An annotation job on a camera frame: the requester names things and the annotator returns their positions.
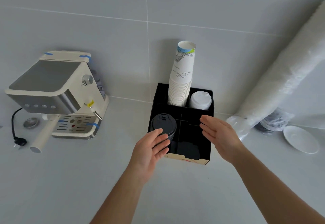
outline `espresso machine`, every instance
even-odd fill
[[[109,103],[91,55],[79,51],[46,52],[5,93],[27,112],[45,114],[47,123],[30,146],[35,153],[51,135],[93,138]]]

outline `silver knob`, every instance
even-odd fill
[[[91,75],[85,74],[82,77],[82,83],[86,85],[91,85],[94,82],[94,78]]]

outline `stack of paper cups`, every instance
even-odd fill
[[[178,43],[176,57],[169,77],[168,104],[184,107],[191,88],[196,45],[189,41]]]

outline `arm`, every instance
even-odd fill
[[[231,125],[214,117],[200,119],[203,135],[233,164],[268,224],[325,224],[325,218],[307,205],[245,148]]]
[[[170,143],[166,140],[168,135],[158,136],[162,131],[149,132],[136,143],[129,165],[90,224],[131,223],[144,184],[152,176],[156,163],[168,152],[165,148]]]

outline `small metal bowl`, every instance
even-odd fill
[[[30,128],[34,128],[37,127],[37,125],[39,124],[39,119],[33,117],[33,118],[29,118],[27,120],[25,120],[25,122],[23,123],[23,127],[30,129]]]

